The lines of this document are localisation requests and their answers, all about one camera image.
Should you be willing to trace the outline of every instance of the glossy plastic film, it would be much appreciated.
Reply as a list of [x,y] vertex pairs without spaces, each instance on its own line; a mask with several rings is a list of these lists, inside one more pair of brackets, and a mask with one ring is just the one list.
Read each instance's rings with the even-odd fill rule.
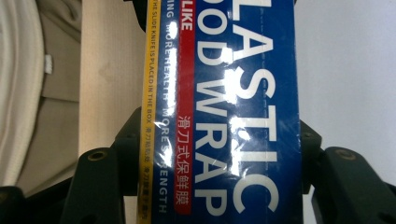
[[148,0],[138,223],[302,223],[293,1]]

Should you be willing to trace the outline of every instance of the box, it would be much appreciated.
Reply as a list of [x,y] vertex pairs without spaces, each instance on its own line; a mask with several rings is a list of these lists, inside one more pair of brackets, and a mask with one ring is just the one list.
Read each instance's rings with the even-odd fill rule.
[[293,1],[149,0],[138,223],[302,223]]

